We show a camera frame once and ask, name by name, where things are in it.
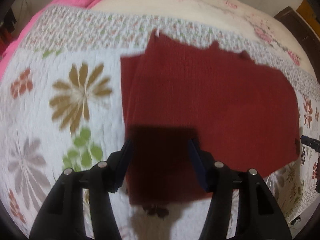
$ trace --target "red object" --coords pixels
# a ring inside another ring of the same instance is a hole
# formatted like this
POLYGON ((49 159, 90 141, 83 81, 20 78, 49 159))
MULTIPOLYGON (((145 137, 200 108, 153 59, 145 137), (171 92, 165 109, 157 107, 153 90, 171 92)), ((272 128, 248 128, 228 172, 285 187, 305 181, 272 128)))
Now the red object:
POLYGON ((126 136, 135 154, 127 172, 131 204, 191 201, 198 185, 186 142, 230 168, 262 177, 299 155, 295 92, 276 69, 246 52, 180 44, 151 34, 145 54, 121 59, 126 136))

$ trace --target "red cloth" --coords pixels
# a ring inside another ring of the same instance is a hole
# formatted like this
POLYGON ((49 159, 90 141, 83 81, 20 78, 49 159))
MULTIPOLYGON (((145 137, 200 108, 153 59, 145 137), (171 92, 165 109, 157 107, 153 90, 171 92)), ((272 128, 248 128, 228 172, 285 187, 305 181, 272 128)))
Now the red cloth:
POLYGON ((188 158, 189 138, 230 168, 256 168, 263 177, 298 157, 292 86, 245 52, 220 50, 216 42, 202 50, 153 32, 145 54, 121 59, 121 84, 126 136, 135 146, 131 204, 207 196, 188 158))

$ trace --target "silver screw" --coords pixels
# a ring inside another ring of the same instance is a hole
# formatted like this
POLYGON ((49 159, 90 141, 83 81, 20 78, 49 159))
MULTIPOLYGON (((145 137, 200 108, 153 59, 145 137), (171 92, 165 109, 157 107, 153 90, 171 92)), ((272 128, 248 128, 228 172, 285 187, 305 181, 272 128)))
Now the silver screw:
POLYGON ((215 162, 214 166, 216 166, 216 168, 222 168, 224 164, 222 162, 215 162))
POLYGON ((99 168, 105 168, 106 166, 107 166, 107 162, 105 162, 105 161, 101 161, 98 163, 99 168))
POLYGON ((69 175, 72 173, 72 169, 71 168, 66 168, 64 171, 63 171, 64 174, 66 175, 69 175))
POLYGON ((249 170, 249 173, 250 173, 251 175, 253 175, 253 176, 258 174, 258 172, 257 172, 256 169, 250 169, 250 170, 249 170))

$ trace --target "bed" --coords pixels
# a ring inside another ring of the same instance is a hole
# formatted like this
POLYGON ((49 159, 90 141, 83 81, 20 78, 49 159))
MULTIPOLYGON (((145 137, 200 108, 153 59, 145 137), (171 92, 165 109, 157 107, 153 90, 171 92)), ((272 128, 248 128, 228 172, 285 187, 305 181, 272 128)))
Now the bed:
MULTIPOLYGON (((237 0, 100 0, 90 10, 53 4, 0 65, 0 199, 26 236, 63 168, 85 169, 121 148, 119 58, 143 52, 155 28, 198 47, 218 40, 222 49, 246 50, 257 63, 280 69, 297 94, 300 134, 320 139, 315 72, 294 36, 269 15, 237 0), (64 123, 54 99, 68 90, 65 82, 78 75, 84 58, 89 72, 108 62, 99 75, 109 78, 112 94, 84 106, 86 114, 79 114, 83 118, 64 123), (90 153, 83 160, 86 149, 90 153)), ((297 161, 265 178, 287 222, 318 197, 317 162, 318 154, 301 146, 297 161)), ((126 185, 110 198, 123 239, 197 239, 210 204, 205 199, 154 207, 168 213, 163 219, 157 212, 150 216, 141 206, 130 206, 126 185)), ((228 237, 235 234, 237 200, 234 192, 228 237)), ((84 214, 87 235, 93 237, 87 192, 84 214)))

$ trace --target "red fabric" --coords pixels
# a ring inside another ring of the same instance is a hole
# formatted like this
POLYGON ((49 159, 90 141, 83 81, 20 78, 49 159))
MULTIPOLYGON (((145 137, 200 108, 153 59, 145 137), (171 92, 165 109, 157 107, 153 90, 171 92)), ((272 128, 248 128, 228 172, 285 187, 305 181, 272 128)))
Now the red fabric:
POLYGON ((230 168, 267 176, 297 159, 295 92, 276 69, 247 53, 180 44, 153 32, 145 54, 121 59, 126 136, 135 154, 127 172, 131 204, 206 197, 186 142, 230 168))

